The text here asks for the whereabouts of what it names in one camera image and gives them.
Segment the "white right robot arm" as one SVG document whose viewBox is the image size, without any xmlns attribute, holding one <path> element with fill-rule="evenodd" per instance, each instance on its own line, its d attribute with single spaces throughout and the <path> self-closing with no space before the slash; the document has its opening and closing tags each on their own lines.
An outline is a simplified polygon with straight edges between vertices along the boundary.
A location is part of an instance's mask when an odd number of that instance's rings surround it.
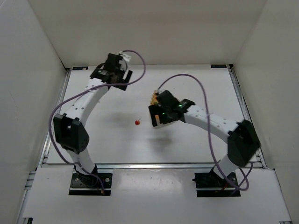
<svg viewBox="0 0 299 224">
<path fill-rule="evenodd" d="M 252 123 L 227 120 L 217 115 L 207 115 L 206 111 L 194 102 L 179 101 L 169 91 L 154 91 L 149 106 L 153 127 L 167 125 L 175 121 L 197 126 L 220 138 L 227 144 L 227 154 L 215 165 L 212 173 L 220 178 L 227 177 L 237 168 L 245 167 L 261 143 Z"/>
</svg>

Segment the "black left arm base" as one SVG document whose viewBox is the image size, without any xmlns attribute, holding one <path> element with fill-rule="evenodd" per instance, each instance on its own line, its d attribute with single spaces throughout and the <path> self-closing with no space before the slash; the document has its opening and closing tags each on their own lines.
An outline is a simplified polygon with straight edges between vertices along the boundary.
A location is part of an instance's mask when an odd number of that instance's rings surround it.
<svg viewBox="0 0 299 224">
<path fill-rule="evenodd" d="M 69 195 L 71 196 L 110 196 L 112 187 L 112 173 L 98 173 L 104 189 L 95 177 L 73 172 L 70 182 Z"/>
</svg>

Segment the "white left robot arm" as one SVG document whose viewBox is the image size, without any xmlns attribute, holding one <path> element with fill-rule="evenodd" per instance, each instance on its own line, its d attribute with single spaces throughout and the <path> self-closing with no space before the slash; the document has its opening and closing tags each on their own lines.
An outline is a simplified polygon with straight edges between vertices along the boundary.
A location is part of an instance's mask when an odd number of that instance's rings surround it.
<svg viewBox="0 0 299 224">
<path fill-rule="evenodd" d="M 50 116 L 50 127 L 54 128 L 51 137 L 53 145 L 59 144 L 67 151 L 72 159 L 69 163 L 79 174 L 97 174 L 96 165 L 87 150 L 90 138 L 85 125 L 99 100 L 111 87 L 122 91 L 127 89 L 133 74 L 128 68 L 130 60 L 126 51 L 108 54 L 106 61 L 89 76 L 84 91 L 61 103 L 64 105 L 71 101 L 70 108 L 63 114 L 52 112 Z"/>
</svg>

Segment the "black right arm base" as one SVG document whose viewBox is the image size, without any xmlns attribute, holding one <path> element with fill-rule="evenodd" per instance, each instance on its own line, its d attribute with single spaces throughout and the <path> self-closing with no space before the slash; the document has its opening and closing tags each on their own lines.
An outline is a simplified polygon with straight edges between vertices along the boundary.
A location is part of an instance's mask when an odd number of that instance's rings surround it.
<svg viewBox="0 0 299 224">
<path fill-rule="evenodd" d="M 239 190 L 235 190 L 225 179 L 209 173 L 195 173 L 192 180 L 195 182 L 197 197 L 240 197 Z"/>
</svg>

